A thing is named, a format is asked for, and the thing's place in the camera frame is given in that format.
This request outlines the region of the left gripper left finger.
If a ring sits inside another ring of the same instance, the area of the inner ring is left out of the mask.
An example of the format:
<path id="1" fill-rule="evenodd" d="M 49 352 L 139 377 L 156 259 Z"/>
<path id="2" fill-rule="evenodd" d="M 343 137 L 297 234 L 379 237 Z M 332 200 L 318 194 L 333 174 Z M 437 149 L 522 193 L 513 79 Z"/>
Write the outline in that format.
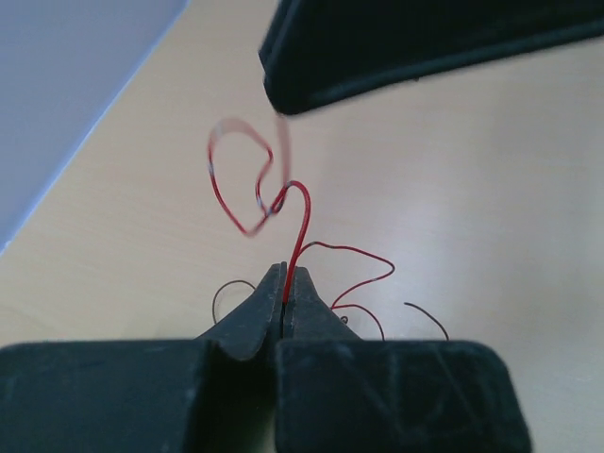
<path id="1" fill-rule="evenodd" d="M 21 343 L 1 350 L 5 452 L 209 452 L 275 404 L 284 264 L 195 338 Z"/>

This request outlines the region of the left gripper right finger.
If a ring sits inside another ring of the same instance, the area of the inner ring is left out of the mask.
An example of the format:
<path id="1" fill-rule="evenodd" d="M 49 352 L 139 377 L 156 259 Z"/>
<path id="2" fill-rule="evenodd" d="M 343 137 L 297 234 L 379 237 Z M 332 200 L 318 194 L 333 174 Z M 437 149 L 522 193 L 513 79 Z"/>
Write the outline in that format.
<path id="1" fill-rule="evenodd" d="M 529 452 L 504 361 L 471 341 L 359 338 L 298 268 L 276 348 L 280 452 Z"/>

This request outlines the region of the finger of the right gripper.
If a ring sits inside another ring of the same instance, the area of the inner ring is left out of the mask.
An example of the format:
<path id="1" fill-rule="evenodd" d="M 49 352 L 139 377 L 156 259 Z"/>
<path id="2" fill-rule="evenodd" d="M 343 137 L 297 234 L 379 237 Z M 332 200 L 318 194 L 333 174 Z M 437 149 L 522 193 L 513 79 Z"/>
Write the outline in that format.
<path id="1" fill-rule="evenodd" d="M 281 1 L 259 57 L 271 105 L 296 115 L 602 34 L 600 1 Z"/>

